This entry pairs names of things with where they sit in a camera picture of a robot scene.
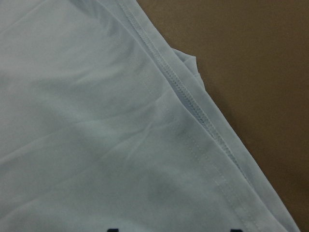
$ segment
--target cardboard surface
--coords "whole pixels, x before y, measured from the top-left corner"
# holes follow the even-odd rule
[[[309,3],[138,0],[309,231]]]

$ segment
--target stitching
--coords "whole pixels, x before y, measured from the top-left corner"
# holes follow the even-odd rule
[[[136,25],[138,24],[136,18],[134,17],[133,13],[130,11],[130,9],[128,8],[128,6],[126,5],[127,9],[124,7],[124,5],[118,1],[118,4],[120,5],[121,9],[124,11],[126,17],[128,18],[128,20],[130,21],[131,25],[133,26],[133,28],[135,29],[135,31],[138,33],[138,35],[141,37],[141,39],[143,40],[143,42],[147,45],[147,47],[149,48],[149,50],[152,52],[153,56],[157,59],[158,63],[162,66],[162,68],[164,69],[164,71],[166,71],[166,73],[168,74],[168,76],[171,78],[171,81],[173,82],[173,84],[175,84],[177,90],[179,90],[183,95],[184,98],[188,101],[188,104],[190,104],[190,106],[192,107],[192,109],[197,113],[197,117],[198,120],[201,121],[202,123],[204,123],[204,120],[207,121],[207,123],[209,124],[210,127],[212,127],[212,129],[214,130],[213,132],[215,133],[215,137],[218,137],[217,139],[220,140],[220,142],[224,143],[223,139],[220,137],[220,135],[218,134],[218,132],[215,130],[215,128],[213,128],[212,123],[209,121],[209,119],[207,117],[203,117],[203,115],[201,116],[198,111],[202,112],[201,109],[198,108],[198,111],[196,110],[196,108],[194,107],[194,103],[197,105],[197,103],[195,102],[195,100],[193,99],[192,95],[188,92],[188,90],[182,86],[182,88],[184,88],[184,90],[187,90],[187,94],[188,96],[184,93],[184,91],[182,90],[181,86],[177,83],[176,80],[173,79],[173,77],[171,76],[171,74],[169,73],[169,71],[166,69],[165,66],[169,67],[170,72],[172,72],[175,77],[176,73],[171,69],[171,67],[166,63],[166,61],[164,60],[164,58],[162,57],[162,55],[159,53],[159,51],[156,49],[156,47],[153,45],[152,41],[150,40],[150,38],[146,35],[146,33],[143,31],[142,27],[140,25]],[[169,111],[169,109],[167,108],[167,106],[164,104],[164,107],[166,108],[167,112],[174,118],[174,116],[171,114],[171,112]],[[194,142],[194,144],[197,146],[197,148],[199,149],[200,152],[202,152],[201,148],[198,146],[198,144],[196,143],[196,141],[190,137],[189,135],[187,135],[192,142]],[[200,162],[200,159],[197,157],[196,153],[193,152],[192,148],[190,146],[188,146],[191,153],[195,156],[195,159]],[[224,149],[225,150],[229,150],[229,148],[224,144]],[[243,206],[243,204],[241,204],[240,198],[239,196],[235,193],[235,191],[230,187],[230,185],[228,184],[227,180],[224,178],[224,176],[222,175],[222,173],[216,168],[216,166],[213,164],[213,162],[209,159],[209,157],[207,156],[207,154],[204,154],[207,161],[209,163],[211,163],[211,165],[217,170],[217,172],[219,173],[220,177],[224,180],[226,186],[231,190],[231,192],[233,193],[233,195],[236,197],[236,199],[239,201],[242,209],[246,212],[246,214],[249,216],[250,220],[254,223],[254,225],[256,226],[256,228],[261,232],[260,227],[257,225],[256,221],[253,219],[252,215],[248,212],[248,210]],[[228,197],[228,195],[226,194],[226,192],[223,190],[222,186],[219,185],[218,182],[216,182],[214,179],[212,179],[215,184],[219,187],[220,191],[224,194],[225,198],[228,200],[228,202],[231,204],[232,208],[235,211],[235,206],[232,204],[230,198]],[[245,221],[243,220],[243,218],[238,214],[237,211],[235,211],[236,215],[238,216],[238,218],[243,222],[244,226],[247,228],[248,231],[251,231],[248,226],[246,225]]]

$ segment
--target garment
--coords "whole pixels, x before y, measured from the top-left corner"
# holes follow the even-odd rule
[[[135,0],[0,3],[0,136],[4,232],[299,231]]]

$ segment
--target wrinkle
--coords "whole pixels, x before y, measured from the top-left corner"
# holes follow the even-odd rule
[[[153,104],[153,102],[139,102],[139,106],[138,107],[131,107],[129,110],[126,109],[126,107],[119,107],[119,110],[118,112],[116,112],[115,114],[109,114],[107,115],[106,112],[108,112],[108,110],[106,109],[103,109],[105,107],[105,103],[97,103],[97,104],[100,104],[97,108],[94,108],[94,106],[92,106],[92,109],[91,111],[89,111],[89,108],[88,106],[84,103],[84,102],[81,102],[83,101],[84,99],[75,99],[74,100],[74,104],[72,106],[72,104],[70,105],[70,107],[74,107],[75,109],[71,109],[70,112],[68,112],[68,105],[71,101],[71,94],[73,93],[69,93],[68,96],[59,96],[59,94],[56,92],[57,89],[59,89],[60,85],[56,85],[56,84],[53,84],[53,83],[49,83],[49,85],[45,85],[46,87],[48,86],[48,88],[42,88],[39,86],[39,89],[42,90],[42,94],[41,94],[41,98],[39,99],[34,99],[34,101],[38,101],[38,103],[41,105],[41,108],[46,112],[46,113],[49,113],[49,115],[52,115],[54,116],[54,118],[57,118],[59,117],[59,115],[62,117],[62,118],[72,118],[72,116],[74,115],[86,115],[88,116],[89,115],[89,112],[97,112],[97,113],[100,113],[100,115],[103,115],[103,118],[102,119],[111,119],[111,118],[115,118],[117,116],[127,116],[131,113],[134,113],[134,112],[137,112],[139,110],[144,110],[144,109],[147,109],[149,110],[149,108],[151,107],[151,105]],[[65,88],[62,88],[61,89],[61,92],[63,93],[66,93],[66,89]]]
[[[116,148],[118,148],[119,146],[121,146],[123,143],[125,143],[127,140],[129,140],[130,138],[132,138],[133,136],[138,135],[139,133],[143,133],[144,131],[148,131],[149,128],[151,127],[151,124],[149,124],[145,129],[140,130],[139,132],[136,132],[134,135],[129,136],[128,138],[124,139],[123,141],[121,141],[120,143],[116,144],[115,146],[113,146],[111,149],[109,149],[105,154],[99,156],[98,159],[96,159],[95,161],[93,161],[89,166],[81,169],[80,171],[73,173],[72,175],[58,181],[57,183],[49,186],[45,191],[43,191],[41,194],[36,195],[35,197],[33,197],[32,199],[23,202],[22,204],[20,204],[18,207],[15,207],[13,209],[11,209],[9,212],[7,212],[4,216],[0,217],[0,222],[3,221],[5,218],[9,217],[11,214],[13,214],[16,210],[21,209],[23,207],[26,207],[27,205],[31,204],[32,202],[34,202],[36,199],[38,199],[39,197],[45,196],[46,194],[48,194],[49,192],[55,190],[55,187],[58,187],[82,174],[84,174],[85,172],[87,172],[88,170],[92,169],[94,166],[99,165],[98,161],[102,160],[104,157],[108,156],[110,153],[112,153]]]
[[[160,178],[160,184],[157,184],[157,187],[160,185],[163,186],[169,186],[169,192],[166,192],[165,194],[168,194],[170,197],[174,195],[174,192],[177,192],[178,195],[182,195],[184,199],[187,199],[188,202],[199,202],[201,199],[197,199],[197,196],[192,195],[192,188],[188,183],[192,183],[192,181],[187,177],[185,177],[185,173],[183,170],[179,170],[177,167],[173,167],[171,165],[162,165],[160,164],[160,168],[152,169],[154,171],[154,176],[152,178]],[[164,201],[169,201],[167,196],[164,195],[164,189],[166,188],[156,188],[156,190],[160,191],[162,193],[162,196],[160,199],[163,203],[166,203]],[[149,193],[150,197],[149,200],[152,201],[153,197]]]
[[[23,16],[21,16],[18,20],[16,20],[15,22],[13,22],[11,25],[9,25],[8,27],[4,28],[2,31],[0,31],[0,35],[5,32],[6,30],[8,30],[9,28],[13,27],[14,25],[18,24],[22,19],[24,19],[25,17],[27,17],[29,14],[31,14],[33,11],[35,11],[37,8],[39,8],[44,2],[46,2],[48,0],[42,0],[40,3],[38,3],[36,6],[34,6],[30,11],[28,11],[26,14],[24,14]]]
[[[146,134],[138,141],[138,143],[135,144],[135,146],[130,150],[130,152],[127,154],[126,156],[126,161],[128,161],[129,159],[131,159],[133,153],[135,151],[137,151],[140,146],[143,144],[143,142],[146,140],[146,138],[149,136],[149,133],[150,133],[150,128],[152,126],[152,122],[150,122],[147,127],[142,131],[142,132],[146,132]]]
[[[112,18],[116,21],[118,25],[121,25],[122,29],[130,35],[130,37],[140,45],[140,49],[143,51],[144,54],[151,60],[151,62],[156,66],[155,61],[150,57],[145,47],[142,46],[142,43],[139,42],[134,34],[123,24],[121,20],[119,20],[105,5],[103,2],[99,0],[94,0],[91,2],[91,6],[89,3],[85,3],[85,0],[69,0],[72,4],[74,4],[77,8],[79,8],[82,12],[90,17],[96,18],[100,23],[102,22],[103,17],[98,13],[98,9],[102,8],[106,11]]]
[[[27,150],[27,149],[31,149],[31,147],[33,146],[41,146],[35,150],[32,150],[32,151],[37,151],[37,150],[40,150],[40,149],[44,149],[46,147],[49,147],[49,146],[44,146],[44,144],[42,144],[42,141],[44,140],[47,140],[49,137],[56,137],[57,134],[61,134],[62,132],[66,132],[69,130],[73,130],[73,129],[76,129],[76,131],[78,131],[78,128],[75,128],[75,126],[79,125],[79,124],[85,124],[85,123],[92,123],[92,122],[101,122],[101,121],[104,121],[104,120],[107,120],[107,119],[111,119],[111,118],[114,118],[118,115],[115,115],[115,116],[110,116],[110,117],[106,117],[106,118],[102,118],[102,119],[95,119],[95,120],[87,120],[87,121],[80,121],[80,122],[75,122],[75,123],[71,123],[70,125],[64,127],[64,128],[60,128],[54,132],[51,132],[43,137],[40,137],[38,139],[35,139],[25,145],[23,145],[22,147],[19,147],[13,151],[11,151],[10,153],[2,156],[0,158],[0,166],[13,160],[13,159],[16,159],[22,155],[26,155],[27,153],[24,153],[24,154],[21,154],[21,152],[23,152],[23,150]],[[139,131],[133,131],[133,132],[127,132],[127,133],[132,133],[132,134],[135,134],[135,133],[138,133]],[[65,141],[60,141],[60,143],[58,143],[57,145],[62,145],[62,144],[65,144],[65,143],[68,143],[68,142],[65,142]]]
[[[0,158],[0,165],[1,165],[3,162],[9,161],[9,160],[10,160],[10,159],[8,159],[9,156],[12,156],[12,159],[14,159],[15,156],[17,156],[18,152],[21,151],[21,149],[28,149],[28,148],[30,148],[30,147],[32,147],[32,146],[35,146],[35,145],[42,145],[41,142],[42,142],[43,140],[48,139],[48,137],[55,136],[57,133],[61,133],[61,132],[65,131],[65,130],[68,130],[68,129],[70,129],[70,128],[73,128],[74,126],[76,126],[76,125],[78,125],[78,124],[89,123],[89,122],[104,121],[104,120],[112,119],[112,118],[115,118],[115,117],[118,117],[118,116],[126,116],[126,115],[129,115],[129,114],[132,114],[132,113],[134,113],[134,112],[136,112],[136,111],[141,111],[141,110],[149,111],[149,107],[150,107],[150,104],[151,104],[151,103],[147,103],[147,104],[143,105],[142,107],[139,107],[139,108],[132,108],[132,109],[127,110],[127,111],[125,111],[125,112],[119,112],[119,113],[117,113],[117,114],[110,115],[110,116],[107,116],[107,117],[104,117],[104,118],[101,118],[101,119],[87,120],[87,121],[79,121],[79,122],[71,123],[71,124],[69,124],[68,126],[66,126],[66,127],[64,127],[64,128],[60,128],[60,129],[58,129],[58,130],[56,130],[56,131],[53,131],[53,132],[51,132],[51,133],[49,133],[49,134],[47,134],[47,135],[45,135],[45,136],[43,136],[43,137],[40,137],[40,138],[35,139],[35,140],[31,141],[31,142],[28,142],[27,144],[23,145],[22,147],[17,148],[17,149],[15,149],[15,150],[11,151],[10,153],[8,153],[8,154],[2,156],[2,157]],[[53,110],[51,109],[52,107],[48,107],[46,104],[44,105],[44,107],[45,107],[51,114],[52,114],[53,112],[55,112],[55,111],[53,111]]]

